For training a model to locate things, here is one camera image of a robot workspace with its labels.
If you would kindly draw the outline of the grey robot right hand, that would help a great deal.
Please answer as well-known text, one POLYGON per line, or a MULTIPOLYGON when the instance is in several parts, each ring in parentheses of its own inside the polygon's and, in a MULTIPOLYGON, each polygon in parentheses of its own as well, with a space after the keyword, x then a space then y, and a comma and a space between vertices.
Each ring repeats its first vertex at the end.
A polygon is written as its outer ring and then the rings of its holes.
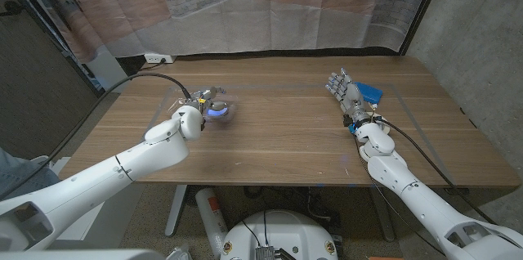
POLYGON ((341 69, 340 74, 332 72, 325 87, 339 102, 343 114, 351 118, 356 128, 371 122, 359 88, 344 69, 341 69))

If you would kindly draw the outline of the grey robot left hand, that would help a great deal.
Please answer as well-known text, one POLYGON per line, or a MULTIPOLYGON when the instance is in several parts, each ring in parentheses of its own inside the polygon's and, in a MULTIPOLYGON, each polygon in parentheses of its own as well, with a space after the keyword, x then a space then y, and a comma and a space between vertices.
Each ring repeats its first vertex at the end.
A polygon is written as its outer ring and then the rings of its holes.
POLYGON ((229 111, 229 106, 225 101, 216 101, 217 96, 226 94, 226 90, 221 87, 210 87, 204 90, 193 92, 186 101, 203 114, 204 117, 224 116, 229 111))

